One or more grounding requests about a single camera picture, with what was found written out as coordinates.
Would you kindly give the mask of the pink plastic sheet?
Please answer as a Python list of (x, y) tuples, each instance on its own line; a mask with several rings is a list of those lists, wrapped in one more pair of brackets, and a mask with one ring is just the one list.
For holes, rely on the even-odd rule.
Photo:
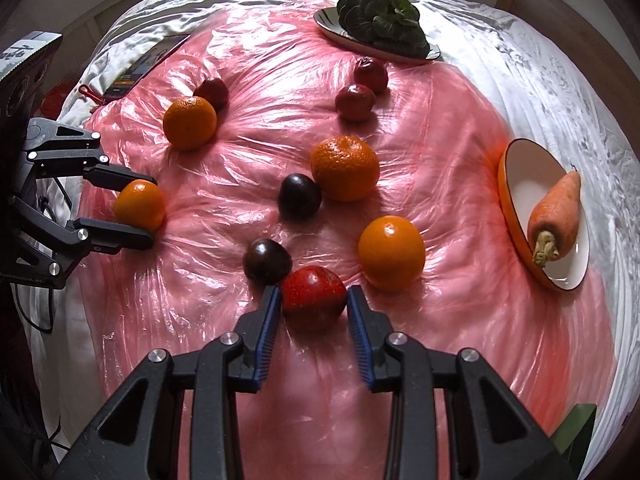
[[(589, 272), (576, 292), (556, 294), (521, 263), (498, 197), (504, 119), (454, 66), (436, 62), (393, 66), (370, 122), (343, 124), (333, 99), (355, 55), (321, 35), (313, 13), (310, 1), (217, 11), (128, 98), (90, 118), (107, 154), (153, 176), (166, 200), (151, 249), (91, 256), (79, 271), (105, 391), (150, 350), (202, 348), (256, 307), (242, 266), (254, 240), (276, 240), (296, 268), (324, 266), (362, 284), (360, 234), (396, 214), (420, 231), (426, 263), (399, 292), (368, 288), (372, 307), (431, 348), (480, 350), (544, 430), (575, 404), (603, 404), (616, 363), (602, 280)], [(213, 78), (229, 89), (215, 137), (178, 151), (163, 116)], [(329, 200), (303, 223), (282, 220), (282, 179), (308, 172), (311, 150), (339, 134), (378, 155), (375, 190), (360, 202)]]

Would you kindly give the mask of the striped plate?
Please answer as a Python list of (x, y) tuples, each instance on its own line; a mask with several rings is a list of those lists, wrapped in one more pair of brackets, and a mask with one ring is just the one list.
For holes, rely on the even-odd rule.
[(359, 54), (379, 58), (387, 62), (402, 63), (409, 65), (424, 65), (428, 62), (439, 60), (442, 56), (437, 44), (431, 44), (430, 50), (424, 58), (408, 58), (392, 52), (386, 52), (355, 39), (338, 22), (338, 14), (335, 6), (323, 8), (314, 12), (314, 22), (320, 28), (320, 32), (329, 40), (332, 40), (341, 47), (352, 50)]

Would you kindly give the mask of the small orange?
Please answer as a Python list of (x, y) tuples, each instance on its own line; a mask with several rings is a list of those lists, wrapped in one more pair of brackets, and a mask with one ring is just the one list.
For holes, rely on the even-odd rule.
[(155, 233), (166, 217), (164, 194), (150, 181), (137, 179), (127, 184), (114, 203), (117, 222)]

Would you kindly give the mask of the red apple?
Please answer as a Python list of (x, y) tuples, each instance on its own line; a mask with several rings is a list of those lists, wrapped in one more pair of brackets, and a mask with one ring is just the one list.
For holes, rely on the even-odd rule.
[(323, 266), (305, 266), (291, 273), (281, 283), (280, 291), (285, 323), (299, 332), (329, 330), (347, 302), (343, 281)]

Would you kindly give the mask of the dark red plum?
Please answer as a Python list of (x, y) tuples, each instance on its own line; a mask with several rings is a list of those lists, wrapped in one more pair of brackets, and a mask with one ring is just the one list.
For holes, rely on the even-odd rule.
[(194, 89), (193, 95), (209, 102), (217, 113), (229, 103), (229, 89), (220, 78), (205, 79)]

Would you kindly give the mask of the orange rimmed white bowl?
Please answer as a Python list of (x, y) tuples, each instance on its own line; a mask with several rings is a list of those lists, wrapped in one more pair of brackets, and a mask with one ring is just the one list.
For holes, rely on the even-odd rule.
[(535, 206), (564, 174), (565, 169), (550, 152), (528, 139), (512, 140), (498, 169), (500, 205), (516, 253), (539, 284), (556, 292), (578, 289), (586, 276), (590, 251), (586, 214), (579, 213), (577, 237), (568, 254), (543, 268), (533, 263), (527, 225)]

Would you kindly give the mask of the green tray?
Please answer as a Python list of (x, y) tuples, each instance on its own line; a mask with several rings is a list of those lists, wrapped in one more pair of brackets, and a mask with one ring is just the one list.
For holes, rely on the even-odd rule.
[(593, 403), (575, 404), (550, 437), (576, 476), (580, 475), (586, 460), (597, 409)]

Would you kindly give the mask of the orange carrot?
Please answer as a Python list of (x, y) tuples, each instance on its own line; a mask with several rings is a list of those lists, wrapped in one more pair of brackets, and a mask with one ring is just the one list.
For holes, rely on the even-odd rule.
[(567, 172), (530, 213), (527, 241), (538, 268), (564, 258), (573, 248), (579, 230), (581, 188), (578, 172)]

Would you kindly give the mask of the dark green leafy vegetable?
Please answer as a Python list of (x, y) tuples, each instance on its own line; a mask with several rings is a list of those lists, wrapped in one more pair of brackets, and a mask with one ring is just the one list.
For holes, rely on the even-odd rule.
[(410, 0), (338, 0), (338, 24), (352, 38), (405, 58), (426, 58), (431, 50)]

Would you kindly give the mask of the white bed sheet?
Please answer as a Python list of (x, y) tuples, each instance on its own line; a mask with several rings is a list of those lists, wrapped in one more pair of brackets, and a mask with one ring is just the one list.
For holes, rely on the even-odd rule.
[[(81, 81), (104, 90), (163, 36), (188, 32), (192, 38), (215, 12), (229, 6), (309, 1), (316, 12), (336, 0), (142, 0), (104, 34)], [(603, 469), (612, 446), (620, 442), (639, 397), (638, 159), (585, 76), (529, 24), (480, 3), (412, 1), (442, 50), (439, 62), (454, 66), (491, 102), (510, 129), (510, 140), (533, 140), (563, 167), (582, 175), (590, 246), (582, 284), (589, 272), (600, 275), (616, 363), (608, 398), (596, 404), (596, 426), (582, 467), (582, 476), (589, 477)], [(92, 128), (90, 118), (104, 107), (72, 92), (60, 118), (66, 125)], [(64, 446), (78, 438), (111, 394), (101, 382), (82, 300), (79, 271), (85, 260), (61, 290), (24, 286), (18, 291), (31, 318), (53, 324), (51, 335), (31, 330), (28, 336), (44, 424)]]

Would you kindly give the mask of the dark plum front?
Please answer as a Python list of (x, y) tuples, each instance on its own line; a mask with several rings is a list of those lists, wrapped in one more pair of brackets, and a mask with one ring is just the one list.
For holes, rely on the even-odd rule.
[(291, 255), (271, 238), (254, 240), (243, 256), (246, 277), (265, 286), (280, 283), (291, 273), (292, 266)]

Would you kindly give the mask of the large textured orange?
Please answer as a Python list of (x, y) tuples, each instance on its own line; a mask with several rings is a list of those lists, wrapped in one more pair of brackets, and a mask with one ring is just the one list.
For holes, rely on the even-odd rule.
[(363, 200), (380, 177), (378, 155), (356, 136), (332, 136), (318, 143), (311, 151), (310, 168), (323, 195), (338, 202)]

